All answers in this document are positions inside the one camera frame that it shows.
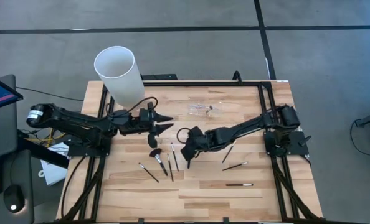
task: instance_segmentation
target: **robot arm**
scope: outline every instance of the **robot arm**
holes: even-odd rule
[[[155,137],[173,124],[158,125],[155,122],[172,119],[158,114],[152,103],[148,103],[148,109],[141,108],[138,117],[133,117],[127,110],[118,110],[102,118],[68,111],[48,103],[32,106],[26,122],[33,128],[54,128],[71,134],[80,138],[83,146],[94,148],[102,146],[105,139],[112,138],[117,132],[123,136],[149,132],[148,144],[156,148]]]
[[[278,142],[286,143],[286,136],[299,125],[300,122],[293,107],[278,106],[273,111],[230,128],[216,128],[203,134],[197,126],[193,127],[188,132],[188,138],[181,153],[185,160],[190,161],[199,152],[220,151],[232,144],[237,138],[268,128],[276,130]]]

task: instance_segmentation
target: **white cylinder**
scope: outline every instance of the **white cylinder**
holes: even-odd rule
[[[145,87],[132,51],[114,46],[102,50],[93,63],[115,102],[132,107],[145,97]]]

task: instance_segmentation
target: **wooden table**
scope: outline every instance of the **wooden table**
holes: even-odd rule
[[[97,116],[102,86],[100,81],[88,83],[82,113]],[[272,86],[276,105],[294,105],[288,82],[272,81]],[[171,182],[170,176],[164,175],[156,159],[148,156],[151,149],[147,144],[147,134],[115,136],[103,175],[98,222],[135,222],[138,218],[144,218],[146,222],[217,222],[222,221],[222,217],[240,222],[280,220],[271,162],[265,153],[262,131],[238,139],[224,164],[221,161],[229,147],[219,152],[202,153],[192,160],[190,169],[186,168],[186,161],[179,151],[183,145],[176,139],[176,133],[182,127],[199,126],[202,131],[207,131],[220,126],[232,126],[258,116],[261,105],[256,87],[146,87],[146,96],[157,97],[158,113],[174,117],[174,126],[157,138],[158,145],[163,150],[161,158],[167,169],[166,153],[171,157],[174,182]],[[269,108],[267,94],[265,97]],[[206,105],[221,102],[221,116],[206,118],[188,114],[188,105],[197,102]],[[186,131],[180,137],[185,139]],[[176,149],[179,172],[175,169],[171,142]],[[67,177],[79,159],[70,161]],[[288,156],[288,160],[294,189],[313,213],[322,216],[309,164],[300,156]],[[249,163],[237,169],[221,171],[244,161]],[[160,183],[153,180],[138,165],[139,162]],[[88,158],[79,166],[69,185],[65,213],[82,193],[87,166]],[[225,186],[235,183],[253,183],[254,186]],[[291,217],[288,194],[285,189],[283,192],[287,213]],[[92,199],[93,193],[88,199],[86,218],[90,216]]]

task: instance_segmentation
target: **computer mouse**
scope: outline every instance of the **computer mouse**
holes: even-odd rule
[[[16,213],[24,207],[24,196],[21,187],[18,185],[10,185],[4,191],[4,203],[6,208],[12,212]]]

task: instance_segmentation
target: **gray floor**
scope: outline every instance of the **gray floor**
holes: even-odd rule
[[[266,26],[370,25],[370,1],[260,0]],[[160,26],[257,26],[252,0],[0,0],[0,30]],[[309,142],[324,216],[370,223],[370,157],[349,140],[351,122],[370,114],[370,30],[268,31],[278,79],[290,81]],[[141,73],[180,79],[267,79],[259,31],[0,35],[0,76],[17,85],[83,98],[97,80],[93,59],[105,47],[134,51]],[[19,127],[31,105],[81,103],[21,91]],[[370,152],[370,126],[354,130]],[[40,170],[33,160],[34,174]],[[36,222],[54,218],[62,183],[34,180]]]

